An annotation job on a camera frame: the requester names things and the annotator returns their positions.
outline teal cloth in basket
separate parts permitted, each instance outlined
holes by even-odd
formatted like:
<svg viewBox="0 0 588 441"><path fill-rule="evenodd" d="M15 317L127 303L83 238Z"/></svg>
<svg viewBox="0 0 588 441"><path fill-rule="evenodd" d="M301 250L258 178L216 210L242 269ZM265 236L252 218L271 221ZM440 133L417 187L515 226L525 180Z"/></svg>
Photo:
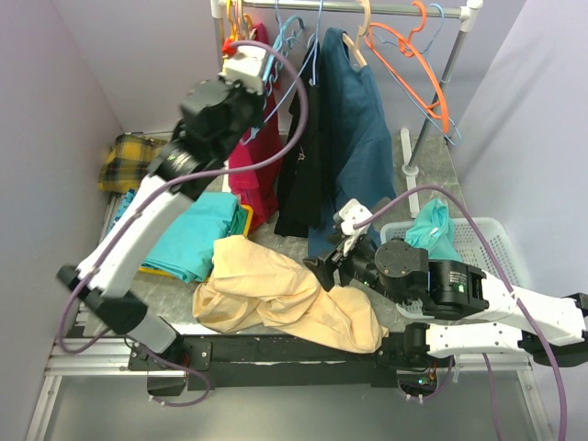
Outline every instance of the teal cloth in basket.
<svg viewBox="0 0 588 441"><path fill-rule="evenodd" d="M238 198L231 193L202 193L170 225L143 265L167 271L185 282L203 281L212 269L214 241L230 235L240 208Z"/></svg>
<svg viewBox="0 0 588 441"><path fill-rule="evenodd" d="M404 241L415 248L427 250L430 259L461 262L461 256L453 247L455 231L448 206L441 199L433 199L416 216Z"/></svg>

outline white wall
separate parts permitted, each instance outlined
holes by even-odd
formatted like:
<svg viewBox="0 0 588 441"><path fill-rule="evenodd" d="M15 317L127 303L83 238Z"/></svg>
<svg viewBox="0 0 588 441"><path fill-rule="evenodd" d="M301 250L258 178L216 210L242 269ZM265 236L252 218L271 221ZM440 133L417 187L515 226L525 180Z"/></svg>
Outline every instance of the white wall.
<svg viewBox="0 0 588 441"><path fill-rule="evenodd" d="M187 90L197 81L218 71L214 26L209 2L204 0L53 0L72 31L92 72L102 86L108 102L124 130L158 131L173 128L177 106ZM374 0L372 3L386 3ZM411 0L396 0L409 5ZM465 5L465 0L439 0L443 6ZM487 1L474 31L468 36L447 89L447 100L455 121L459 121L471 97L486 74L524 0ZM266 23L273 41L277 23L271 9L251 9L254 21ZM286 19L293 11L282 11ZM309 32L316 26L316 12L302 12ZM415 17L374 16L405 35L420 20ZM339 27L356 35L363 18L357 14L323 13L322 34L329 27ZM439 19L429 19L427 28L414 38L423 48L435 32ZM458 22L447 20L430 57L440 77L458 32ZM383 53L428 101L433 88L415 60L406 60L398 50L387 46ZM292 53L300 65L304 50ZM374 70L387 114L389 129L409 127L417 131L423 115L390 78L380 61L365 48L368 63ZM280 128L289 125L288 107L280 112Z"/></svg>
<svg viewBox="0 0 588 441"><path fill-rule="evenodd" d="M96 244L114 114L50 0L0 5L0 439L25 436L66 300Z"/></svg>
<svg viewBox="0 0 588 441"><path fill-rule="evenodd" d="M453 150L468 207L503 223L531 288L557 297L588 292L588 4L564 3L526 3L462 119L465 142ZM557 425L552 372L537 376ZM568 439L584 440L588 366L565 369L564 379Z"/></svg>

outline yellow plaid cloth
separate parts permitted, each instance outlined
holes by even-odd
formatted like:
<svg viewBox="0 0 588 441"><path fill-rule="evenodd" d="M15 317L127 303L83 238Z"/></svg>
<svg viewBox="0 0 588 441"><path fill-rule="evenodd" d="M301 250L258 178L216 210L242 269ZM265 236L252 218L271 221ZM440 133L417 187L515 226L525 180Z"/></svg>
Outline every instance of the yellow plaid cloth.
<svg viewBox="0 0 588 441"><path fill-rule="evenodd" d="M147 175L147 166L166 143L133 135L118 136L100 170L98 188L116 193L139 188L141 180Z"/></svg>

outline clothing rail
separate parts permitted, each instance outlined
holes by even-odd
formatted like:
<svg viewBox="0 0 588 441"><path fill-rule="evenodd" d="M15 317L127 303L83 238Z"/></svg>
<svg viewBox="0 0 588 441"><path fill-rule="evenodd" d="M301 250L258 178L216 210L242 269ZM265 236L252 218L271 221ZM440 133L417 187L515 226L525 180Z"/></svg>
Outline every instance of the clothing rail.
<svg viewBox="0 0 588 441"><path fill-rule="evenodd" d="M227 0L210 0L210 9L212 11L212 16L215 19L218 53L221 53L222 44L224 42L224 31L222 30L222 11L223 8L227 5L226 2ZM242 3L245 7L259 8L273 8L276 4L275 0L243 0ZM453 43L453 48L451 49L449 57L447 58L443 75L441 76L441 80L439 80L439 87L441 90L444 90L449 81L451 81L451 74L453 73L453 69L455 67L456 60L458 59L463 42L468 32L470 32L473 28L474 22L480 13L483 3L483 0L467 0L465 6L443 7L443 13L445 17L458 18L461 21L461 25L459 27L456 40ZM280 9L318 11L319 4L319 0L279 0ZM353 12L361 14L364 14L365 12L364 7L356 1L323 2L322 10L331 12ZM372 4L371 13L388 16L421 16L421 11L418 7L407 5ZM441 17L440 11L436 7L432 6L426 8L426 14L428 17ZM431 104L435 103L436 100L437 96L435 95L431 101ZM402 129L402 131L405 131L405 133L401 133L402 153L404 155L404 166L402 167L402 171L406 176L407 187L409 190L416 187L416 177L419 173L419 168L416 166L416 159L421 147L423 146L426 133L429 130L429 126L430 121L429 119L425 118L414 148L411 145L408 131L406 129ZM416 217L420 211L418 196L416 194L409 198L409 205L411 215Z"/></svg>

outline yellow basket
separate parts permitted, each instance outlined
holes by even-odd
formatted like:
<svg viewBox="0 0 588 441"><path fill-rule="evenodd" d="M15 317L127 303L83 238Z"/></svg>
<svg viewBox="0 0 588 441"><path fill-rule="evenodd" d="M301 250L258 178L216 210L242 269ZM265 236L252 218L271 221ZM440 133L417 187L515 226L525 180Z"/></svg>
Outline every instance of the yellow basket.
<svg viewBox="0 0 588 441"><path fill-rule="evenodd" d="M251 228L251 221L254 218L254 209L252 209L248 205L242 205L241 207L243 207L245 211L247 211L247 220L245 221L245 228L243 229L243 236L247 237L247 235L249 234L249 229ZM175 276L172 276L167 271L163 271L162 269L148 268L146 266L142 266L141 268L139 268L139 272L145 274L155 274L156 276L166 276L175 278Z"/></svg>

